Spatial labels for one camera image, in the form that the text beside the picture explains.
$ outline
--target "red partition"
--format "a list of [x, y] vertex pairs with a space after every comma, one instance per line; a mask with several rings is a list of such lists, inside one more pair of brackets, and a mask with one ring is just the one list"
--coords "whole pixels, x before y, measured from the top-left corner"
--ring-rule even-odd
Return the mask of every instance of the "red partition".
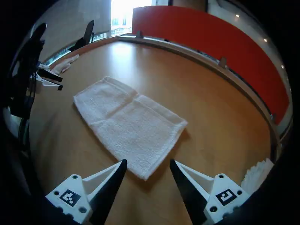
[[164, 38], [203, 51], [242, 76], [276, 114], [278, 124], [288, 107], [284, 84], [266, 53], [235, 26], [205, 12], [176, 7], [148, 6], [133, 10], [132, 33]]

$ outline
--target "folded towel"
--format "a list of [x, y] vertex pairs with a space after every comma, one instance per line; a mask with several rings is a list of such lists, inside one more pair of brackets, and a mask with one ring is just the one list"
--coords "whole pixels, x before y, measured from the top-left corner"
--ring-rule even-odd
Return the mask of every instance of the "folded towel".
[[177, 142], [187, 122], [129, 86], [105, 77], [74, 96], [101, 143], [147, 180]]

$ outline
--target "white cloth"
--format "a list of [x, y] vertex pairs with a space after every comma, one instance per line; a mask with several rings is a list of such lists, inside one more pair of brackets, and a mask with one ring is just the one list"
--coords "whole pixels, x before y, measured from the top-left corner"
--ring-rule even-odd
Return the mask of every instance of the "white cloth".
[[241, 188], [248, 194], [253, 194], [267, 178], [274, 164], [266, 158], [265, 161], [258, 162], [256, 166], [252, 166], [241, 182]]
[[60, 75], [61, 73], [64, 73], [71, 67], [71, 63], [76, 61], [79, 58], [79, 54], [67, 58], [63, 60], [61, 63], [57, 64], [51, 71], [55, 73], [56, 75]]
[[147, 180], [177, 142], [187, 122], [129, 86], [105, 77], [74, 96], [83, 119], [127, 168]]

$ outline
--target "wooden table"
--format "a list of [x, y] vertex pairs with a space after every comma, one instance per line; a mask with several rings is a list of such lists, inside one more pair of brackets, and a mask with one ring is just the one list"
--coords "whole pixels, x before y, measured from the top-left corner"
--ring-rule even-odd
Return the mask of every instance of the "wooden table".
[[236, 88], [207, 68], [149, 46], [113, 42], [79, 57], [62, 91], [44, 89], [30, 117], [31, 148], [46, 193], [73, 173], [87, 177], [114, 163], [85, 124], [73, 96], [113, 77], [186, 119], [189, 124], [156, 172], [142, 181], [126, 172], [106, 224], [191, 224], [169, 169], [170, 159], [237, 184], [270, 154], [269, 129]]

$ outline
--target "black chair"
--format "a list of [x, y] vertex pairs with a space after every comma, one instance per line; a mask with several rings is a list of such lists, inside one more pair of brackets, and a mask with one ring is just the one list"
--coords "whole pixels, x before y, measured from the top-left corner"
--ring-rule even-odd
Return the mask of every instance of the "black chair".
[[93, 28], [94, 28], [94, 20], [88, 23], [84, 36], [80, 38], [78, 41], [76, 41], [75, 45], [69, 48], [68, 50], [75, 51], [90, 43], [91, 35], [93, 35], [92, 39], [94, 38], [95, 35], [95, 33], [93, 33]]

